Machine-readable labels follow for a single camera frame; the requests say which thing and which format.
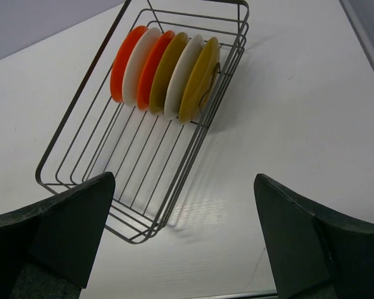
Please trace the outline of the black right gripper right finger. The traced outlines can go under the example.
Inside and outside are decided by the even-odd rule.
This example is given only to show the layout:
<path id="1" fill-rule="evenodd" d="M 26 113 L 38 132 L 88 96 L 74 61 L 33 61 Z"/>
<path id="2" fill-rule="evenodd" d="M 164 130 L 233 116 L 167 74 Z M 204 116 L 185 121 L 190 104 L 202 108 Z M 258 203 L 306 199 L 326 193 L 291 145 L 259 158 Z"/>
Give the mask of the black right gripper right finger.
<path id="1" fill-rule="evenodd" d="M 254 196 L 279 298 L 374 298 L 374 224 L 265 174 Z"/>

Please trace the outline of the cream plate with flowers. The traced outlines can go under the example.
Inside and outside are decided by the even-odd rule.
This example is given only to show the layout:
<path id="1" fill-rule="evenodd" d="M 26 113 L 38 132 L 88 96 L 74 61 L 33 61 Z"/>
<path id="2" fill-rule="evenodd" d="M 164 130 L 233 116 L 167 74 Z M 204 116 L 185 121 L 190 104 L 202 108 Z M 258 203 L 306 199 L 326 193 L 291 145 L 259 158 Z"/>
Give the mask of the cream plate with flowers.
<path id="1" fill-rule="evenodd" d="M 204 40 L 202 35 L 196 34 L 188 41 L 178 59 L 166 92 L 164 116 L 167 120 L 172 120 L 179 114 L 186 84 L 203 46 Z"/>

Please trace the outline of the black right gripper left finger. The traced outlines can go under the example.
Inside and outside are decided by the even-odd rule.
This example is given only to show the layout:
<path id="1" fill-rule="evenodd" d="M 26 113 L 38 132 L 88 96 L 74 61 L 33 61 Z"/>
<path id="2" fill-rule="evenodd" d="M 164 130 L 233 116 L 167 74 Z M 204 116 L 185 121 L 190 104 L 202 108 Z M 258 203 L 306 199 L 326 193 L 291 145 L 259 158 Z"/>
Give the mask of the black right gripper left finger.
<path id="1" fill-rule="evenodd" d="M 0 215 L 0 298 L 79 298 L 115 192 L 111 172 Z"/>

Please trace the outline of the orange plate end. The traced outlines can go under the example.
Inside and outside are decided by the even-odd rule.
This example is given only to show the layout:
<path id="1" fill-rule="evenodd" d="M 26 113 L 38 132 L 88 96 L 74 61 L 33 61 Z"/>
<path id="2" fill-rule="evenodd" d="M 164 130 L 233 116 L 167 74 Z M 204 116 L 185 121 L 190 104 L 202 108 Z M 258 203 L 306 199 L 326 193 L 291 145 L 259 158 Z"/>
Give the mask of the orange plate end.
<path id="1" fill-rule="evenodd" d="M 147 26 L 138 26 L 131 30 L 122 42 L 113 61 L 110 76 L 110 94 L 117 103 L 122 103 L 122 83 L 128 60 L 141 36 L 148 30 Z"/>

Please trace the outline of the cream plate with green patch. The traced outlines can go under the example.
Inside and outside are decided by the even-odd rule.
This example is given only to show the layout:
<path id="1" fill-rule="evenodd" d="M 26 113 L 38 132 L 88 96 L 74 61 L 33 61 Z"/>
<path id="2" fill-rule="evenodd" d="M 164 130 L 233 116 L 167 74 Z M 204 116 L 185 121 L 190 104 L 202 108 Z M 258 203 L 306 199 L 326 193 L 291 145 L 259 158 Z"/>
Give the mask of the cream plate with green patch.
<path id="1" fill-rule="evenodd" d="M 144 64 L 160 36 L 161 31 L 158 28 L 149 28 L 139 38 L 132 50 L 122 82 L 122 98 L 124 104 L 128 107 L 134 107 L 137 104 L 138 83 Z"/>

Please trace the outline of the orange plate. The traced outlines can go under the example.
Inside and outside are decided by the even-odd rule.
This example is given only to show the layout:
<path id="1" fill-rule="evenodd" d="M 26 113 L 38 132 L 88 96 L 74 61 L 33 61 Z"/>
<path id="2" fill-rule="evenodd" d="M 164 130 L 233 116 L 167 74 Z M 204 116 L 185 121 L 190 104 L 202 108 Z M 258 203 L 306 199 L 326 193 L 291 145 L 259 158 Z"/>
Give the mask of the orange plate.
<path id="1" fill-rule="evenodd" d="M 141 111 L 148 110 L 149 108 L 150 92 L 156 70 L 166 48 L 174 36 L 174 31 L 166 31 L 157 39 L 148 54 L 140 75 L 137 90 L 137 107 Z"/>

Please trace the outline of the yellow patterned plate front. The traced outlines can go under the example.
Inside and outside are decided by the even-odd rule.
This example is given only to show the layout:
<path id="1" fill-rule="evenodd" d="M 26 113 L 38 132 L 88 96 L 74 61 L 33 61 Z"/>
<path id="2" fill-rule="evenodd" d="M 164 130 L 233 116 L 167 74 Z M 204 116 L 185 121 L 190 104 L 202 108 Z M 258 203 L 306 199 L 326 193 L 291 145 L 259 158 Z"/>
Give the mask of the yellow patterned plate front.
<path id="1" fill-rule="evenodd" d="M 186 85 L 178 115 L 180 123 L 190 122 L 205 109 L 216 80 L 219 56 L 219 41 L 212 37 L 200 53 Z"/>

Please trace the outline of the yellow patterned plate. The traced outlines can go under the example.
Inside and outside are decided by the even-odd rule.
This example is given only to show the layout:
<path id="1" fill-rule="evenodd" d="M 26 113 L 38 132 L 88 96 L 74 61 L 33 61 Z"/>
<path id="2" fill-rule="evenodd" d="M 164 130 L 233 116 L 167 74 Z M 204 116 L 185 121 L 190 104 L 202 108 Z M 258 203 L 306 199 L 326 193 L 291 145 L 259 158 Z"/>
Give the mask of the yellow patterned plate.
<path id="1" fill-rule="evenodd" d="M 216 80 L 219 56 L 219 41 L 212 37 L 200 53 L 186 85 L 178 115 L 180 123 L 190 122 L 205 109 Z"/>
<path id="2" fill-rule="evenodd" d="M 165 98 L 176 64 L 189 41 L 185 32 L 174 36 L 164 51 L 155 72 L 149 97 L 149 110 L 153 115 L 163 113 Z"/>

